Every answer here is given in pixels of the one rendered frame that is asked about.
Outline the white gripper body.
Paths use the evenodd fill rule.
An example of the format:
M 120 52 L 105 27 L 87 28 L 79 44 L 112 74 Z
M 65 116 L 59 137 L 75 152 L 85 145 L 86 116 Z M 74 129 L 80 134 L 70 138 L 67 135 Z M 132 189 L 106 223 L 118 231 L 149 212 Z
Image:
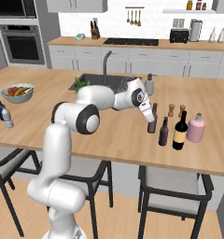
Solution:
M 145 116 L 145 118 L 147 119 L 148 122 L 153 122 L 155 120 L 155 117 L 153 115 L 152 109 L 150 106 L 146 106 L 143 109 L 143 114 Z

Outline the dark brown glass bottle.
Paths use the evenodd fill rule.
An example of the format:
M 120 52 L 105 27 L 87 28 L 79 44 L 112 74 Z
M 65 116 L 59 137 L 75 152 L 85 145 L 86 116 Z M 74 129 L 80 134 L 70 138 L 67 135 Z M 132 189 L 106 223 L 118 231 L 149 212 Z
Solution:
M 167 143 L 167 137 L 168 137 L 168 118 L 165 117 L 163 120 L 163 124 L 160 129 L 160 135 L 159 135 L 159 145 L 165 146 Z

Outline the grey soap dispenser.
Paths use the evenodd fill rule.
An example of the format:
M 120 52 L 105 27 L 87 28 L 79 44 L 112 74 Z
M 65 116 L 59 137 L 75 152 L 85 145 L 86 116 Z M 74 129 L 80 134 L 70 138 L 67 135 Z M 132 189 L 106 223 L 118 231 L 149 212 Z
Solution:
M 145 82 L 146 92 L 149 96 L 151 96 L 154 92 L 154 82 L 151 74 L 147 75 L 147 80 Z

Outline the black bottle with yellow label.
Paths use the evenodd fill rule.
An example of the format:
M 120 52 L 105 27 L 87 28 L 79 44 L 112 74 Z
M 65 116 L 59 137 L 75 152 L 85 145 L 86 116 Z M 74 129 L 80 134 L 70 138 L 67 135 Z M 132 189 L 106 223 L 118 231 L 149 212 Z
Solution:
M 186 123 L 187 111 L 184 110 L 181 115 L 180 121 L 175 125 L 173 148 L 181 150 L 184 146 L 188 125 Z

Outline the pink round bottle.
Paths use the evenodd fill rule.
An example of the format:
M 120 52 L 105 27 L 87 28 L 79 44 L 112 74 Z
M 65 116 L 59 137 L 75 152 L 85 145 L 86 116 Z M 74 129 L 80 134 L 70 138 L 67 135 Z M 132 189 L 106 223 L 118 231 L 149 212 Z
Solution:
M 187 139 L 192 143 L 199 143 L 203 138 L 205 123 L 202 119 L 202 114 L 198 113 L 189 121 Z

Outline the grey base cupboards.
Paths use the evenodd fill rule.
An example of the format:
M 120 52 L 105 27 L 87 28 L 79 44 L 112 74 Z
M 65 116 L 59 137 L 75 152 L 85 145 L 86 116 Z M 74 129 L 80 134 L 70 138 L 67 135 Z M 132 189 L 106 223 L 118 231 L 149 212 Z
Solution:
M 224 51 L 49 46 L 53 69 L 79 71 L 102 71 L 110 50 L 108 72 L 224 78 Z

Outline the dark grey sink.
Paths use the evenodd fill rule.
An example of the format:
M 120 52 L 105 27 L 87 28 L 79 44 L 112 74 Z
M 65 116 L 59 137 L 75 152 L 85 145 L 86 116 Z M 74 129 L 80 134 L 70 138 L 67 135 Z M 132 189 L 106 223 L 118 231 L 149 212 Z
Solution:
M 91 82 L 91 85 L 101 85 L 104 86 L 104 76 L 96 74 L 82 74 L 78 77 L 82 82 Z M 110 88 L 114 93 L 124 92 L 128 89 L 136 90 L 145 87 L 141 81 L 140 77 L 128 77 L 128 76 L 116 76 L 107 75 L 106 76 L 107 87 Z M 79 88 L 76 82 L 69 88 L 70 91 L 78 91 Z

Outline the dark grey tap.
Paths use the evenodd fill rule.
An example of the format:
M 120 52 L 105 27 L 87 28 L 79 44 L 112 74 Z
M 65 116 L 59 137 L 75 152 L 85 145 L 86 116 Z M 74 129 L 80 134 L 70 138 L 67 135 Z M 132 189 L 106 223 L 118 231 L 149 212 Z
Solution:
M 109 56 L 112 54 L 112 50 L 110 50 L 104 57 L 104 61 L 103 61 L 103 76 L 104 76 L 104 84 L 105 86 L 107 86 L 106 83 L 106 76 L 107 76 L 107 60 L 109 58 Z

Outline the black hob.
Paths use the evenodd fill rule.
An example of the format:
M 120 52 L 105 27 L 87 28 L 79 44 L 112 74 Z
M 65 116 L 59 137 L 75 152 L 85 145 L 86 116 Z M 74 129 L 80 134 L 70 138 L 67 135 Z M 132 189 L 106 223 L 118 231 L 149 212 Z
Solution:
M 104 45 L 122 45 L 122 46 L 158 46 L 159 39 L 148 38 L 113 38 L 109 37 Z

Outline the green plant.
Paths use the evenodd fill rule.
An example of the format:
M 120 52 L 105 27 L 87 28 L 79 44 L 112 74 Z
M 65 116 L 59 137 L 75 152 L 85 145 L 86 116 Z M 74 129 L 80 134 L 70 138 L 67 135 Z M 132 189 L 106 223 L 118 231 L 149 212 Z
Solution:
M 75 77 L 75 82 L 76 82 L 79 89 L 91 85 L 90 81 L 82 82 L 78 77 Z

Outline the black stool with grey seat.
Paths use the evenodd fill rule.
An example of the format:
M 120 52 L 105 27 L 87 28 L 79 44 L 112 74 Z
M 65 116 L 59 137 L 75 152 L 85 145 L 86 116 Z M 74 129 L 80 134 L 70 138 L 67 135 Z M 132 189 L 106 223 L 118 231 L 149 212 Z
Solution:
M 35 169 L 27 169 L 27 168 L 21 168 L 21 166 L 24 164 L 24 162 L 31 157 L 33 159 Z M 9 209 L 9 212 L 13 218 L 13 221 L 15 223 L 15 226 L 18 230 L 18 233 L 20 237 L 24 236 L 21 224 L 19 222 L 19 219 L 17 217 L 17 214 L 15 212 L 15 209 L 13 207 L 13 204 L 9 198 L 9 195 L 7 193 L 6 189 L 6 183 L 10 186 L 12 190 L 15 189 L 15 186 L 13 184 L 13 181 L 11 177 L 16 173 L 25 173 L 25 174 L 31 174 L 31 175 L 37 175 L 40 171 L 40 163 L 37 158 L 37 155 L 34 150 L 30 149 L 21 149 L 16 148 L 9 154 L 2 153 L 0 154 L 0 190 L 3 193 L 4 199 L 7 203 L 7 207 Z
M 86 199 L 90 202 L 93 239 L 98 239 L 95 193 L 99 186 L 108 187 L 109 206 L 113 207 L 111 161 L 73 157 L 71 160 L 71 168 L 62 176 L 62 179 L 75 183 L 85 191 Z
M 139 166 L 138 239 L 143 239 L 147 212 L 194 218 L 190 239 L 198 239 L 204 213 L 214 186 L 210 175 Z

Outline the black toaster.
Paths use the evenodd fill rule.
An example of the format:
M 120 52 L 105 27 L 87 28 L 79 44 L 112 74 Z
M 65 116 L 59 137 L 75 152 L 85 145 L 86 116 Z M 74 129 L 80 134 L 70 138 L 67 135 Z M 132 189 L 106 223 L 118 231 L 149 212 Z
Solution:
M 184 43 L 186 44 L 189 40 L 189 29 L 185 28 L 173 28 L 170 32 L 171 43 Z

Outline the silver kettle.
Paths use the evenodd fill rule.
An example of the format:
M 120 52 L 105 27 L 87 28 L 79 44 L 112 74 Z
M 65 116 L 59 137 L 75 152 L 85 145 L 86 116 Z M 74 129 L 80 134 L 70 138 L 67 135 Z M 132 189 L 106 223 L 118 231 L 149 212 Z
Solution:
M 189 27 L 189 41 L 197 42 L 200 38 L 203 22 L 201 20 L 192 19 Z

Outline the wooden knife block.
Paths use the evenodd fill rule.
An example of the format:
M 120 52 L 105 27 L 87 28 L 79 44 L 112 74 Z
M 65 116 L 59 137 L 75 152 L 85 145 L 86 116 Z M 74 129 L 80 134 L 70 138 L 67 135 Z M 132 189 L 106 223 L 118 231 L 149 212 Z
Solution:
M 95 21 L 91 21 L 91 38 L 92 39 L 100 38 L 99 28 L 97 27 L 97 24 Z

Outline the clear glass bottle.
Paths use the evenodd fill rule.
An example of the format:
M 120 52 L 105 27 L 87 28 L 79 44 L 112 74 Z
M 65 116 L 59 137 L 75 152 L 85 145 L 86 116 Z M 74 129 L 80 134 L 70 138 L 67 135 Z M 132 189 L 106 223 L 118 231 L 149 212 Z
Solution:
M 222 28 L 222 30 L 221 30 L 221 32 L 219 34 L 219 37 L 217 39 L 217 43 L 222 44 L 223 41 L 224 41 L 224 27 Z
M 214 43 L 215 37 L 216 37 L 216 27 L 214 27 L 214 29 L 213 29 L 211 35 L 209 36 L 208 42 L 209 42 L 209 43 Z

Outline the grey bowl of fruit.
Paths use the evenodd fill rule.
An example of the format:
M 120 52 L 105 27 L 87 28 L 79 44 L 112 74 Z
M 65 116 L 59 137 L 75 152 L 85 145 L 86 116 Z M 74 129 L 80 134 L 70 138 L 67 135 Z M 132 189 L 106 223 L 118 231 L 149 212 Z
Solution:
M 28 83 L 19 83 L 6 86 L 1 90 L 1 95 L 12 104 L 21 104 L 32 98 L 35 87 Z

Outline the clear plastic bottle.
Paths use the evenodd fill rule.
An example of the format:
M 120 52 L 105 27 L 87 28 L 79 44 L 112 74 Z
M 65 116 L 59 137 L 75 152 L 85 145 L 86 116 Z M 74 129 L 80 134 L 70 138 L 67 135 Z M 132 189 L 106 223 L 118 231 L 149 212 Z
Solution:
M 4 122 L 5 122 L 7 128 L 12 128 L 14 126 L 11 115 L 5 107 L 2 109 L 2 117 L 4 119 Z

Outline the steel microwave oven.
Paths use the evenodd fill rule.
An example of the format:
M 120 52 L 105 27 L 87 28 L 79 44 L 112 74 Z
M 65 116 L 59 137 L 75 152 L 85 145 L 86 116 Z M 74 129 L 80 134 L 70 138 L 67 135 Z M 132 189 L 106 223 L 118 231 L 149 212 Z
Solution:
M 34 19 L 34 0 L 0 0 L 0 18 Z

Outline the grey picture frame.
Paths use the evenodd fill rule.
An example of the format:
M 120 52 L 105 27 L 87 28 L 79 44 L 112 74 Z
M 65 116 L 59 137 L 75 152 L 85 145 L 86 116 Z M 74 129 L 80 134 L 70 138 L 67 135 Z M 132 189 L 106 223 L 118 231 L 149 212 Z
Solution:
M 184 27 L 184 19 L 174 19 L 173 20 L 173 27 L 174 28 L 183 28 Z

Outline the white wall shelf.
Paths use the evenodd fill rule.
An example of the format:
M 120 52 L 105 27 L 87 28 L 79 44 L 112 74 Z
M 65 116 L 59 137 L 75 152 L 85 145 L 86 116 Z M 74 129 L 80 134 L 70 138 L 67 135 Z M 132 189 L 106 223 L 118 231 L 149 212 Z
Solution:
M 216 14 L 216 12 L 212 9 L 207 9 L 207 10 L 164 9 L 162 13 L 165 13 L 165 14 Z

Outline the grey wall cupboards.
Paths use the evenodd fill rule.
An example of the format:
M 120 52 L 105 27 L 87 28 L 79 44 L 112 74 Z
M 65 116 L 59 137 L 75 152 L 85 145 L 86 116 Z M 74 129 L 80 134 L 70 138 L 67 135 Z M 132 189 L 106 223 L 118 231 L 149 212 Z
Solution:
M 107 0 L 47 0 L 49 12 L 62 13 L 104 13 Z

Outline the steel wall oven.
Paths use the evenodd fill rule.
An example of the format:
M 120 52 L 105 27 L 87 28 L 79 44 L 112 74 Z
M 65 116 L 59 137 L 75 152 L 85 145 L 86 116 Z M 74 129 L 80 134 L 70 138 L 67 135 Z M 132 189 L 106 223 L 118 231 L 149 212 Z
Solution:
M 44 64 L 36 25 L 1 25 L 0 30 L 10 63 Z

